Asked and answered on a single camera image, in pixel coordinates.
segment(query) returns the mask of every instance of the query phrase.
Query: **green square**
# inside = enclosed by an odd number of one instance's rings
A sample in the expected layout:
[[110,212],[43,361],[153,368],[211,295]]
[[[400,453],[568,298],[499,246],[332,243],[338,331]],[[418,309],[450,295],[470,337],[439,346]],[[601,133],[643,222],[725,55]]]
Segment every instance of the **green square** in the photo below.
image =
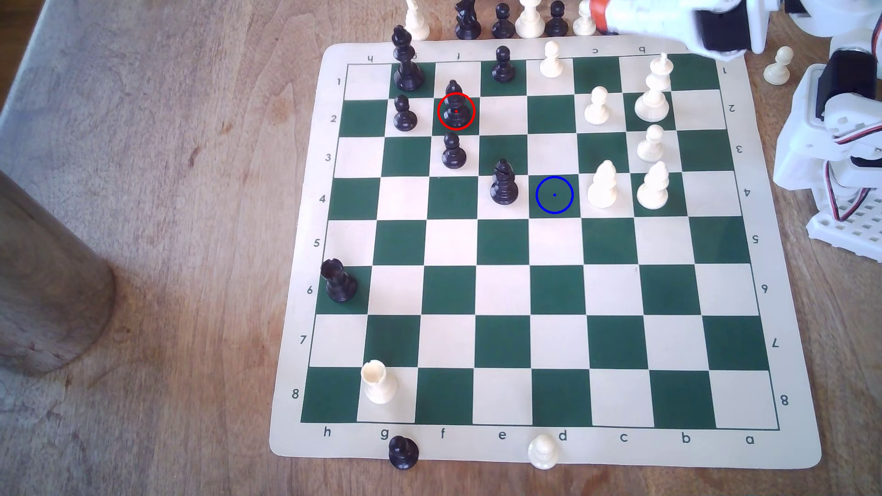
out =
[[588,355],[593,369],[648,369],[643,317],[589,315]]
[[377,221],[375,266],[420,266],[426,247],[426,221]]
[[695,266],[640,266],[645,315],[700,315]]
[[576,132],[576,103],[571,94],[527,97],[527,133]]
[[385,136],[388,100],[344,100],[340,136]]
[[415,424],[471,425],[474,369],[420,369]]
[[379,360],[387,367],[416,367],[419,349],[419,315],[368,316],[364,363]]
[[533,425],[590,427],[588,374],[587,370],[533,369]]
[[714,399],[707,371],[649,371],[653,416],[659,429],[714,429]]
[[676,70],[670,73],[670,89],[720,89],[716,61],[696,54],[668,54]]
[[343,303],[333,301],[325,291],[325,280],[320,275],[316,285],[311,287],[313,291],[318,292],[316,313],[364,314],[368,312],[370,267],[346,267],[346,272],[358,282],[358,290],[355,292],[355,296]]
[[702,317],[707,364],[717,371],[767,371],[766,338],[758,316]]
[[530,313],[584,315],[582,266],[530,266]]
[[475,313],[475,266],[425,267],[422,313]]
[[582,219],[586,264],[636,264],[634,219]]
[[617,56],[574,58],[572,76],[577,94],[591,93],[596,86],[603,86],[610,93],[622,93],[622,76],[619,73]]
[[478,265],[529,265],[527,219],[478,221]]
[[430,177],[429,218],[477,219],[478,176]]
[[670,106],[670,110],[668,111],[668,115],[663,118],[661,121],[657,123],[648,123],[647,121],[637,117],[637,114],[634,113],[634,103],[637,102],[637,99],[642,95],[642,93],[625,93],[623,94],[624,99],[624,128],[627,131],[645,131],[649,126],[653,124],[658,124],[662,127],[662,129],[676,129],[675,118],[674,118],[674,105],[671,104],[670,92],[665,92],[664,97],[668,100],[668,105]]
[[678,131],[676,139],[680,143],[683,171],[735,170],[729,133],[725,129]]
[[690,217],[689,229],[695,263],[751,263],[744,219],[741,217]]
[[515,176],[527,173],[527,135],[511,134],[479,138],[478,174],[490,176],[499,159],[506,159]]
[[514,79],[507,83],[500,83],[493,79],[493,67],[495,60],[481,62],[481,96],[518,96],[527,94],[527,61],[512,60],[509,62],[514,67]]
[[475,367],[530,368],[530,317],[475,317]]
[[623,132],[589,132],[577,137],[579,173],[594,174],[603,161],[612,161],[616,172],[628,172],[628,143]]
[[364,221],[377,218],[380,178],[335,177],[331,185],[329,221]]
[[310,367],[303,386],[303,423],[347,424],[358,418],[362,371],[358,367]]
[[[530,191],[520,192],[522,196],[528,195],[524,200],[530,202],[530,218],[532,219],[559,219],[561,217],[579,217],[581,207],[579,206],[579,176],[569,174],[564,176],[530,176]],[[539,188],[539,201],[542,206],[536,202],[536,188]],[[542,208],[557,214],[549,214]]]
[[383,144],[382,175],[428,176],[431,148],[430,136],[386,138]]
[[631,174],[631,192],[634,198],[635,217],[685,217],[686,216],[686,193],[683,190],[683,174],[680,172],[668,173],[668,202],[661,208],[650,210],[644,208],[637,201],[637,190],[643,184],[643,176],[646,174]]

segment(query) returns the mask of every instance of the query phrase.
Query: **white square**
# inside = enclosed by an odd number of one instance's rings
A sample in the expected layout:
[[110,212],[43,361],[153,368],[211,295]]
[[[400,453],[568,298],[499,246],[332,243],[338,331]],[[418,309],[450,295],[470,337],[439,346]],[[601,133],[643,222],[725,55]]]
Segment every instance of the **white square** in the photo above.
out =
[[675,91],[670,94],[670,99],[678,131],[726,129],[720,90]]
[[337,144],[334,177],[380,177],[383,175],[385,138],[343,138]]
[[316,315],[316,324],[312,329],[310,366],[361,367],[364,364],[367,315],[320,313]]
[[350,64],[344,100],[385,100],[392,84],[391,64]]
[[477,266],[475,313],[529,315],[530,266]]
[[429,219],[426,221],[427,266],[473,266],[478,263],[476,219]]
[[767,371],[711,371],[718,428],[776,429],[772,383]]
[[474,315],[423,315],[420,318],[420,367],[475,367]]
[[585,266],[585,309],[588,315],[643,315],[639,266]]
[[529,228],[530,265],[571,266],[585,263],[580,218],[530,219]]
[[634,217],[634,234],[640,264],[695,263],[689,217]]
[[759,315],[750,264],[696,264],[702,315]]
[[588,320],[584,315],[531,315],[530,366],[587,369]]
[[591,369],[591,423],[653,427],[653,394],[648,370]]
[[576,134],[528,134],[527,173],[530,176],[579,174]]
[[741,215],[738,184],[731,170],[684,172],[683,193],[690,217]]
[[380,177],[379,221],[421,221],[428,214],[428,177]]
[[532,425],[530,369],[475,369],[472,424]]
[[371,266],[377,221],[328,221],[325,259],[345,260],[348,266]]
[[708,370],[705,328],[700,315],[644,315],[643,328],[650,370]]
[[422,266],[373,266],[370,270],[368,313],[422,313]]

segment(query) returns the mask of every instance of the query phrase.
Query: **black pawn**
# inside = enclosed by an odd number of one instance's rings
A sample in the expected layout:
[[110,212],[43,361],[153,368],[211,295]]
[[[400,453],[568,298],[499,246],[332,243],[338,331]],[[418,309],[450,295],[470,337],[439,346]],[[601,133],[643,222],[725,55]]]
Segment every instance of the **black pawn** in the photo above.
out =
[[512,12],[509,10],[508,4],[497,5],[497,22],[491,30],[494,38],[504,40],[514,36],[514,24],[508,20],[510,15],[512,15]]
[[499,159],[493,170],[490,197],[499,205],[509,205],[518,199],[518,185],[514,183],[514,171],[506,159]]
[[551,3],[551,19],[545,23],[545,35],[566,36],[566,32],[569,30],[570,27],[564,20],[564,3],[560,0],[554,0]]
[[441,163],[448,169],[459,169],[466,165],[466,150],[460,148],[460,137],[455,132],[444,135],[444,152],[441,154]]
[[325,260],[322,263],[321,273],[326,281],[325,291],[333,301],[343,303],[355,296],[358,281],[343,270],[343,264],[339,260]]
[[410,109],[410,101],[403,94],[395,97],[397,114],[392,118],[392,125],[399,131],[412,131],[416,127],[416,114]]
[[413,440],[395,436],[389,440],[389,462],[398,470],[407,470],[420,459],[420,448]]
[[512,58],[512,52],[505,45],[497,49],[497,64],[493,66],[490,73],[493,79],[500,83],[507,83],[514,79],[514,65],[508,63]]
[[414,47],[410,46],[411,40],[413,36],[402,25],[397,25],[392,31],[392,44],[395,45],[392,56],[400,62],[395,71],[395,86],[401,91],[416,91],[426,81],[420,66],[411,60],[415,55]]

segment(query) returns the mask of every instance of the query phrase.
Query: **black chess piece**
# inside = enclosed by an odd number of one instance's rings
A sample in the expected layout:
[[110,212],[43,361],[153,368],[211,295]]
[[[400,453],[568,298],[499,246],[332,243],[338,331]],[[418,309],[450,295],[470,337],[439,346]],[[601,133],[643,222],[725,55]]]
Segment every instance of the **black chess piece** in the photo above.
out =
[[410,109],[410,101],[403,94],[395,97],[397,114],[392,118],[392,125],[399,131],[412,131],[416,127],[416,114]]
[[400,62],[395,71],[395,86],[401,91],[416,91],[426,81],[420,66],[411,60],[415,55],[414,47],[410,46],[412,40],[413,36],[402,25],[397,25],[392,31],[392,44],[395,45],[392,56]]
[[456,4],[456,28],[453,31],[461,40],[477,40],[481,35],[481,23],[475,14],[475,0],[460,0]]
[[512,52],[508,47],[502,45],[497,48],[497,64],[493,66],[493,71],[490,73],[493,79],[500,83],[507,83],[514,79],[514,65],[509,64],[511,58]]
[[420,459],[420,448],[404,436],[389,440],[389,462],[398,470],[407,470]]
[[493,185],[490,197],[499,205],[510,205],[518,199],[518,185],[514,183],[514,170],[506,159],[499,159],[493,169]]
[[348,301],[358,290],[358,281],[346,272],[343,264],[337,259],[329,259],[322,262],[322,277],[325,279],[325,291],[335,302]]
[[510,15],[512,15],[512,12],[509,10],[508,4],[497,5],[497,22],[493,25],[493,29],[490,30],[494,38],[504,40],[514,36],[514,24],[508,20]]
[[460,137],[455,132],[444,135],[444,152],[441,153],[441,163],[448,169],[459,169],[466,165],[466,150],[460,148]]
[[551,3],[551,19],[545,23],[546,36],[566,36],[570,26],[564,19],[564,3],[560,0],[554,0]]

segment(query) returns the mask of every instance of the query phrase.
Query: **chessboard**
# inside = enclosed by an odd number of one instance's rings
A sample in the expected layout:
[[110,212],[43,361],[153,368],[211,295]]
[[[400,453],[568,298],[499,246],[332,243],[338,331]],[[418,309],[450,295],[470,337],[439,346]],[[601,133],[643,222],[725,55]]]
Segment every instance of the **chessboard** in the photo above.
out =
[[[742,58],[637,36],[415,41],[424,84],[392,125],[391,43],[330,47],[321,65],[297,218],[270,446],[277,455],[798,469],[820,459],[802,343]],[[495,81],[496,49],[516,77]],[[650,61],[670,74],[669,198],[635,193],[652,165],[634,112]],[[441,163],[451,79],[474,104],[461,169]],[[609,119],[583,117],[592,89]],[[519,197],[490,197],[507,159]],[[617,199],[593,207],[603,161]],[[336,303],[319,268],[358,283]],[[370,360],[398,381],[369,401]]]

